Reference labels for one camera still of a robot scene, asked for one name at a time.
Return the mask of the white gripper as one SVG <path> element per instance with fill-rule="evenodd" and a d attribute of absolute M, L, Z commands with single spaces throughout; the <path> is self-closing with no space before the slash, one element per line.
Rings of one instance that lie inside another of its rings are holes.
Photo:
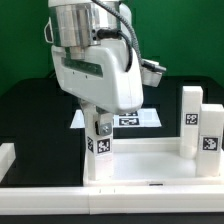
<path fill-rule="evenodd" d="M 97 116 L 97 132 L 108 136 L 113 114 L 134 112 L 143 104 L 142 80 L 136 53 L 130 70 L 127 45 L 123 40 L 103 40 L 84 50 L 84 60 L 74 60 L 63 47 L 53 46 L 56 77 L 62 90 L 110 113 Z"/>

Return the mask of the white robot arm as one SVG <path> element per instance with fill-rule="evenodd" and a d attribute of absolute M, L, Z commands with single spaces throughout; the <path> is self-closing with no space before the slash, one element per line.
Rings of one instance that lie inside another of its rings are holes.
<path fill-rule="evenodd" d="M 114 115 L 143 103 L 144 85 L 157 86 L 166 69 L 141 57 L 129 8 L 120 0 L 48 0 L 45 39 L 62 90 L 80 99 L 100 136 Z"/>

